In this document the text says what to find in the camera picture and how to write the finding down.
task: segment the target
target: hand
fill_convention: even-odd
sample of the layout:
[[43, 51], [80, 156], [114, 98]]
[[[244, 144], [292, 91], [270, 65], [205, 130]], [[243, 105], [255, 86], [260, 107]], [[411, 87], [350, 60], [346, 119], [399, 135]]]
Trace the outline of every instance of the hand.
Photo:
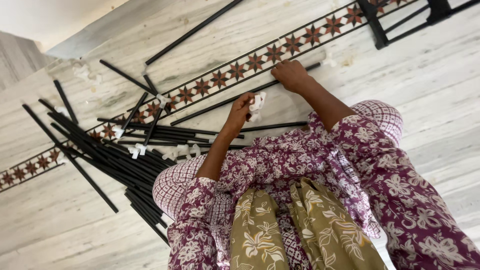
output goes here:
[[272, 69], [271, 74], [286, 90], [297, 94], [317, 83], [297, 60], [283, 60]]
[[251, 105], [250, 100], [254, 97], [254, 93], [247, 92], [233, 103], [228, 119], [225, 125], [223, 125], [219, 136], [225, 136], [230, 142], [238, 136], [240, 129], [247, 120], [247, 114], [249, 113], [248, 107]]

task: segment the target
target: person's left hand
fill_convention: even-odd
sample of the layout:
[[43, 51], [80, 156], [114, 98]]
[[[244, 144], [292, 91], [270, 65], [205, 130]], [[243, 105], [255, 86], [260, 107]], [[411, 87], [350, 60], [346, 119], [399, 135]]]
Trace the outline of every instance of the person's left hand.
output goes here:
[[225, 136], [229, 140], [233, 140], [240, 133], [240, 129], [243, 127], [245, 121], [247, 121], [247, 115], [249, 113], [250, 100], [255, 97], [252, 92], [247, 92], [239, 97], [230, 110], [227, 121], [223, 125], [219, 135]]

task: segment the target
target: woman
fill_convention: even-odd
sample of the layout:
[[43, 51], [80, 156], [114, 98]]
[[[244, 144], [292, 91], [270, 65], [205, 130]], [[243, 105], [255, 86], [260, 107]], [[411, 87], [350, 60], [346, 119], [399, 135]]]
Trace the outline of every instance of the woman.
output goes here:
[[[396, 148], [397, 110], [379, 101], [349, 108], [298, 61], [271, 73], [313, 107], [308, 129], [228, 151], [249, 112], [247, 93], [207, 156], [159, 175], [154, 199], [176, 221], [168, 230], [169, 269], [382, 268], [365, 236], [378, 237], [372, 216], [398, 269], [480, 269], [473, 242]], [[339, 231], [346, 227], [350, 233]], [[350, 234], [346, 245], [340, 238]]]

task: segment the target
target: decorative floor border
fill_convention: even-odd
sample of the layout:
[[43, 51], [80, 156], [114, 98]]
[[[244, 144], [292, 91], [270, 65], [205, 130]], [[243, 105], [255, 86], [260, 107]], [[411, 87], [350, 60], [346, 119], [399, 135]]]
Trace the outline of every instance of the decorative floor border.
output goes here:
[[[383, 17], [416, 1], [418, 0], [390, 0], [385, 6], [378, 9], [377, 16]], [[378, 1], [370, 0], [370, 2], [377, 4]], [[345, 5], [165, 92], [164, 94], [176, 99], [172, 102], [171, 113], [183, 110], [264, 73], [272, 69], [279, 61], [297, 58], [366, 25], [366, 23], [356, 2]], [[144, 102], [136, 112], [133, 122], [149, 123], [153, 121], [153, 116], [158, 108], [159, 101], [156, 98]], [[128, 114], [129, 112], [126, 112], [113, 117], [113, 119], [124, 119], [128, 117]], [[166, 116], [166, 113], [163, 112], [161, 119]], [[111, 123], [101, 123], [86, 132], [97, 140], [113, 139], [115, 133], [112, 128], [114, 126], [115, 124]], [[63, 144], [76, 148], [69, 141], [65, 141]], [[58, 161], [59, 154], [58, 148], [51, 147], [0, 172], [2, 176], [0, 193], [61, 166], [62, 164]]]

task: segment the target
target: purple floral dress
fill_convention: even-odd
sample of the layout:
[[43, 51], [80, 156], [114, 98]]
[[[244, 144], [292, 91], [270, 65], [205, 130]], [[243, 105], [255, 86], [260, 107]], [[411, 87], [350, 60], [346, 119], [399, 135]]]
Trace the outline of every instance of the purple floral dress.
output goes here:
[[398, 111], [379, 101], [353, 109], [359, 115], [342, 119], [331, 133], [313, 112], [307, 131], [257, 138], [252, 147], [228, 152], [218, 182], [194, 177], [204, 156], [163, 171], [153, 193], [158, 206], [176, 220], [168, 229], [169, 269], [230, 268], [235, 203], [249, 187], [266, 191], [278, 204], [291, 269], [312, 269], [288, 210], [289, 187], [302, 177], [332, 191], [370, 237], [378, 235], [376, 219], [398, 269], [480, 269], [473, 242], [396, 148]]

